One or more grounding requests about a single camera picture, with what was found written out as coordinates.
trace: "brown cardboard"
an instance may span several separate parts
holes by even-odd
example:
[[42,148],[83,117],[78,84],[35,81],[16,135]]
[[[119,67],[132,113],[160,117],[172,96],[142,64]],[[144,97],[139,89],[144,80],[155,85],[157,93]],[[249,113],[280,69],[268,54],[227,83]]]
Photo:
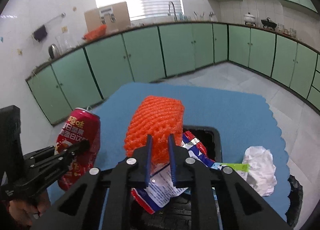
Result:
[[[105,15],[105,21],[107,25],[106,34],[116,31],[123,31],[131,26],[127,3],[121,2],[111,6],[116,21],[112,22],[110,15]],[[95,30],[102,25],[98,8],[86,11],[84,13],[84,18],[87,24],[88,32]]]

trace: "faucet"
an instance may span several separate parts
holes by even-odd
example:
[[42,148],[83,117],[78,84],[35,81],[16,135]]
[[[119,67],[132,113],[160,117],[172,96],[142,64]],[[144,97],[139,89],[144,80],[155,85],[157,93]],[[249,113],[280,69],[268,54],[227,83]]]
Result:
[[170,4],[172,4],[172,7],[173,7],[173,13],[174,13],[174,22],[177,22],[178,19],[177,19],[177,15],[176,15],[176,9],[174,7],[174,4],[172,1],[169,1],[169,12],[168,12],[168,16],[171,16],[171,13],[170,13]]

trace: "beverage can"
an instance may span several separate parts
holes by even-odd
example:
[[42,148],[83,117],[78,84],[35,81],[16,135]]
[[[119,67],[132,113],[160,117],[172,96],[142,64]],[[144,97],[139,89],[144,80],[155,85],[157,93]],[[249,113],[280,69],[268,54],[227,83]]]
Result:
[[100,149],[100,117],[88,110],[76,108],[71,112],[58,135],[55,154],[82,140],[89,141],[90,149],[75,157],[69,166],[69,171],[58,180],[58,185],[64,191],[93,168]]

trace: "blue table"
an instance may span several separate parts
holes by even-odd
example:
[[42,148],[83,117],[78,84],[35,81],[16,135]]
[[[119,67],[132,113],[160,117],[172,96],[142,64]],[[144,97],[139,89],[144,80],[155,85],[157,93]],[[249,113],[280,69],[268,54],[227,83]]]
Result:
[[[265,98],[255,94],[211,88],[173,86],[165,83],[129,83],[116,91],[95,110],[101,119],[101,148],[95,165],[109,169],[125,158],[124,138],[130,120],[142,100],[148,95],[165,96],[182,101],[185,106],[184,125],[216,128],[221,137],[223,162],[241,163],[250,146],[263,146],[273,154],[277,185],[274,193],[265,197],[270,206],[286,221],[290,200],[288,154],[281,129],[269,110]],[[49,190],[52,202],[63,191],[57,183]]]

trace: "crumpled white tissue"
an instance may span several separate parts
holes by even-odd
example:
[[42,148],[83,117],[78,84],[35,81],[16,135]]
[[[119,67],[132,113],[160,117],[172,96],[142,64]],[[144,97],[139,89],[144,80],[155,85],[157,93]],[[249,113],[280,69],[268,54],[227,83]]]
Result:
[[270,150],[262,146],[251,146],[244,153],[242,164],[249,164],[250,169],[247,183],[258,192],[260,196],[270,196],[277,184]]

